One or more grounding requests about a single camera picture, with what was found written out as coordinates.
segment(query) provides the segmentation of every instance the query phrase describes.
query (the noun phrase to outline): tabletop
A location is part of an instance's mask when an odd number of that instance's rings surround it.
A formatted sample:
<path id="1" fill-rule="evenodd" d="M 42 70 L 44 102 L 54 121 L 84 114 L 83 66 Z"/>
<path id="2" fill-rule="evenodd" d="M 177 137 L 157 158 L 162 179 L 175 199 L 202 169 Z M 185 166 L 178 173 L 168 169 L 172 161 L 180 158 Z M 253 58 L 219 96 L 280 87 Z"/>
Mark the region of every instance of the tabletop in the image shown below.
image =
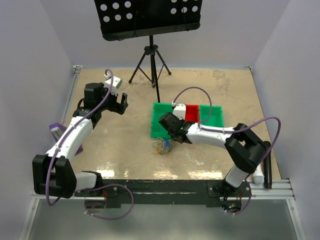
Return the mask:
<path id="1" fill-rule="evenodd" d="M 93 132 L 82 143 L 83 152 L 76 155 L 72 167 L 76 173 L 96 171 L 108 179 L 223 179 L 233 161 L 225 149 L 205 144 L 174 142 L 172 152 L 157 154 L 151 138 L 153 104 L 157 102 L 156 89 L 138 71 L 132 84 L 128 83 L 133 69 L 113 69 L 123 83 L 119 93 L 127 93 L 128 108 L 124 115 L 104 111 Z M 86 68 L 81 71 L 69 106 L 67 126 L 78 101 L 84 97 L 88 83 L 105 81 L 105 69 Z M 238 123 L 250 125 L 263 118 L 255 84 L 248 69 L 171 69 L 159 78 L 162 103 L 171 103 L 183 89 L 198 86 L 212 98 L 212 104 L 222 106 L 225 127 Z M 186 91 L 180 103 L 208 105 L 207 96 L 197 90 Z M 263 122 L 252 129 L 262 140 L 270 141 Z M 275 156 L 271 154 L 272 178 L 281 179 Z"/>

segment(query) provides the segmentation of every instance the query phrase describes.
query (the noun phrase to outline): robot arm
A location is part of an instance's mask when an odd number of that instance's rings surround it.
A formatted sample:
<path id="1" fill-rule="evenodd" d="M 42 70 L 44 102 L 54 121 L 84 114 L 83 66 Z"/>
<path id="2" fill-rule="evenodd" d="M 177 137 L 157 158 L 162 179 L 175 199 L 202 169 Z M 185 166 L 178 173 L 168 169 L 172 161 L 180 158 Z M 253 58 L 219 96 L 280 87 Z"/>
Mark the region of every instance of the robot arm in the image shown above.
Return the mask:
<path id="1" fill-rule="evenodd" d="M 260 164 L 260 160 L 266 153 L 268 142 L 263 142 L 252 130 L 241 133 L 218 133 L 200 129 L 196 122 L 185 122 L 185 105 L 177 104 L 173 113 L 166 113 L 159 123 L 168 131 L 171 138 L 179 143 L 208 144 L 226 149 L 233 162 L 225 179 L 222 188 L 224 195 L 235 191 L 243 180 L 253 174 Z M 245 124 L 239 123 L 236 127 L 209 127 L 209 130 L 233 131 L 246 128 Z"/>
<path id="2" fill-rule="evenodd" d="M 45 194 L 46 176 L 49 169 L 49 163 L 55 154 L 58 145 L 62 139 L 65 141 L 61 145 L 59 152 L 55 156 L 54 169 L 55 172 L 50 174 L 49 195 L 70 198 L 74 192 L 101 187 L 102 178 L 97 172 L 83 171 L 75 174 L 72 169 L 73 158 L 80 147 L 81 143 L 95 128 L 98 121 L 105 110 L 124 114 L 127 104 L 127 94 L 122 94 L 121 103 L 117 102 L 118 89 L 122 84 L 122 80 L 116 76 L 113 78 L 113 84 L 110 95 L 107 97 L 103 105 L 97 109 L 92 115 L 83 119 L 81 123 L 75 127 L 84 116 L 93 110 L 105 97 L 108 89 L 111 87 L 111 76 L 105 75 L 106 81 L 103 83 L 89 83 L 84 89 L 84 98 L 80 100 L 76 111 L 73 113 L 70 125 L 61 136 L 59 141 L 46 152 L 45 155 L 36 155 L 32 161 L 34 191 L 37 194 Z"/>

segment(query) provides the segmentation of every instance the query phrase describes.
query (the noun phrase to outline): tripod stand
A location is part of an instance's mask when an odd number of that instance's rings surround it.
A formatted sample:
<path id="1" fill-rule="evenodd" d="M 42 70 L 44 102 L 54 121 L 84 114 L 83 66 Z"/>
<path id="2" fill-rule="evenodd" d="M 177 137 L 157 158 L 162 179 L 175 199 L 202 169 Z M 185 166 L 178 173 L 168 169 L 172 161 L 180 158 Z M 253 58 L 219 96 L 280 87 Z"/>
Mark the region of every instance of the tripod stand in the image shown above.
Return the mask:
<path id="1" fill-rule="evenodd" d="M 156 60 L 155 60 L 155 55 L 158 55 L 161 62 L 162 62 L 162 67 L 160 70 L 159 75 L 157 76 L 157 67 L 156 67 Z M 151 62 L 151 79 L 150 77 L 147 76 L 147 74 L 140 68 L 140 65 L 142 63 L 142 61 L 145 59 L 145 56 L 149 56 L 150 55 L 150 62 Z M 154 44 L 154 36 L 150 35 L 149 36 L 149 46 L 145 46 L 144 47 L 144 53 L 138 63 L 138 65 L 136 66 L 132 77 L 129 80 L 129 84 L 132 83 L 132 79 L 135 77 L 136 73 L 138 70 L 140 70 L 145 76 L 146 78 L 151 82 L 151 86 L 156 89 L 156 96 L 157 96 L 157 100 L 158 103 L 160 103 L 160 93 L 159 93 L 159 86 L 158 86 L 158 79 L 160 77 L 160 74 L 163 70 L 163 68 L 165 67 L 165 69 L 167 70 L 168 74 L 171 75 L 171 72 L 166 64 L 166 62 L 164 61 L 164 59 L 162 58 L 162 56 L 160 55 L 159 51 L 158 51 L 158 46 Z"/>

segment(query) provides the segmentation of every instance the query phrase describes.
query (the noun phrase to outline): red block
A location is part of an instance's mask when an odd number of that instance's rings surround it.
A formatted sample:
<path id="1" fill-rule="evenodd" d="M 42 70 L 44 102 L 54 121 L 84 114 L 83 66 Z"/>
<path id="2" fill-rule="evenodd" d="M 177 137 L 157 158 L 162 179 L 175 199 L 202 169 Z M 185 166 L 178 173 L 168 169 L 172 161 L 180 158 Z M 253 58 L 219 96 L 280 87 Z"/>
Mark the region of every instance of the red block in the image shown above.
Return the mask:
<path id="1" fill-rule="evenodd" d="M 199 105 L 186 104 L 185 121 L 186 122 L 199 122 Z"/>

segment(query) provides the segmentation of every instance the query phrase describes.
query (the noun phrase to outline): white wall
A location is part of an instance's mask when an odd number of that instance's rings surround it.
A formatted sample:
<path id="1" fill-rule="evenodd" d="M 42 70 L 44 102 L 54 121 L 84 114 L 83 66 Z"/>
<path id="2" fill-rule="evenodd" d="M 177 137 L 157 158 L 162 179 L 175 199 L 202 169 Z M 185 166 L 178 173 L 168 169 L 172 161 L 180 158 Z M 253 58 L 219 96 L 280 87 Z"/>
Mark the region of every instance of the white wall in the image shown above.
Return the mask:
<path id="1" fill-rule="evenodd" d="M 94 0 L 40 1 L 73 64 L 89 67 L 138 64 L 148 37 L 105 41 Z M 203 0 L 198 30 L 157 35 L 154 41 L 171 67 L 251 66 L 288 2 Z"/>
<path id="2" fill-rule="evenodd" d="M 32 159 L 53 142 L 72 65 L 39 0 L 0 1 L 0 239 L 18 238 L 33 191 Z"/>
<path id="3" fill-rule="evenodd" d="M 283 123 L 275 153 L 309 240 L 320 235 L 320 1 L 291 0 L 253 77 L 264 115 Z M 267 124 L 274 137 L 276 124 Z"/>

